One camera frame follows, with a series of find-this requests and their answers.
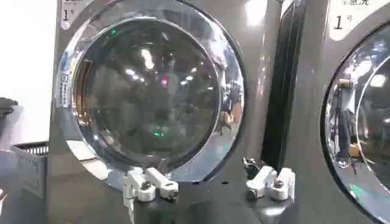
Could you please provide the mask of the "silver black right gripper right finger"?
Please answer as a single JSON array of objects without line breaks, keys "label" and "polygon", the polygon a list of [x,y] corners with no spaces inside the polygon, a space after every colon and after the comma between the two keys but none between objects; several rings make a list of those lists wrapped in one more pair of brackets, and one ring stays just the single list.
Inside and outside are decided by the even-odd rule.
[{"label": "silver black right gripper right finger", "polygon": [[284,167],[278,173],[273,167],[255,163],[253,158],[242,158],[247,173],[246,195],[249,200],[268,196],[275,201],[295,199],[296,174]]}]

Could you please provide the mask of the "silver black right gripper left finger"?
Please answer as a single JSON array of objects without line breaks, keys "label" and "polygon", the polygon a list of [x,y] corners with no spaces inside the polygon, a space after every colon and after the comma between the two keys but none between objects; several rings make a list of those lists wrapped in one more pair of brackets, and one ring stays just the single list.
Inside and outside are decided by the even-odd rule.
[{"label": "silver black right gripper left finger", "polygon": [[179,197],[179,184],[154,167],[129,170],[123,179],[122,194],[125,200],[150,202],[156,198],[157,190],[165,200],[175,201]]}]

